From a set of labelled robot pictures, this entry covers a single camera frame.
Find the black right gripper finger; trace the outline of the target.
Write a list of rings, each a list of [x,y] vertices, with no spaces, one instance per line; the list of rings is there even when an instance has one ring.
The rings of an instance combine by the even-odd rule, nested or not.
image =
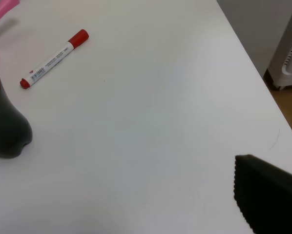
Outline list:
[[[255,234],[292,234],[292,174],[253,155],[235,157],[234,199]]]

